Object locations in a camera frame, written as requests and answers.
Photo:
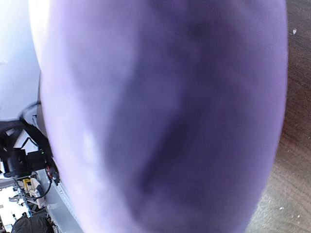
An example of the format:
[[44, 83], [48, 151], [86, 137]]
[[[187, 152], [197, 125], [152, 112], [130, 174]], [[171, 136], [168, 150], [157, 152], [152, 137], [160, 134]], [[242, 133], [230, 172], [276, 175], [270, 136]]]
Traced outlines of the purple wrapping paper sheet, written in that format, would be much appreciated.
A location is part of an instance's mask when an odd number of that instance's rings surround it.
[[31, 0], [46, 131], [86, 233], [242, 233], [285, 114], [283, 0]]

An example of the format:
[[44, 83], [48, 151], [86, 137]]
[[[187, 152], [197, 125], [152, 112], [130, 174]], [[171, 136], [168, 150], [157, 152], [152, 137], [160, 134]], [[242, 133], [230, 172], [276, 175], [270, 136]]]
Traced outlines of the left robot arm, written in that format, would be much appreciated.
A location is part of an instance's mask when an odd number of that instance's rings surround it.
[[10, 157], [9, 153], [13, 151], [14, 145], [17, 142], [17, 139], [19, 138], [19, 135], [22, 133], [22, 131], [25, 131], [39, 148], [43, 149], [45, 152], [51, 152], [50, 144], [47, 137], [38, 127], [28, 123], [24, 117], [27, 111], [40, 104], [40, 101], [30, 104], [22, 111], [18, 119], [0, 122], [1, 159], [7, 159]]

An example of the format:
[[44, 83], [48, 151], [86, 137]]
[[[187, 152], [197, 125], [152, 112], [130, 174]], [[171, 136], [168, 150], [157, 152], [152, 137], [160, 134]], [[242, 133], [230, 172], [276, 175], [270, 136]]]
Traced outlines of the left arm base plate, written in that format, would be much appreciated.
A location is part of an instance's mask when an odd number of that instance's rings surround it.
[[1, 146], [0, 161], [3, 163], [6, 178], [22, 178], [30, 176], [35, 171], [46, 169], [48, 177], [56, 185], [60, 182], [59, 171], [52, 158], [50, 146], [29, 153], [21, 148]]

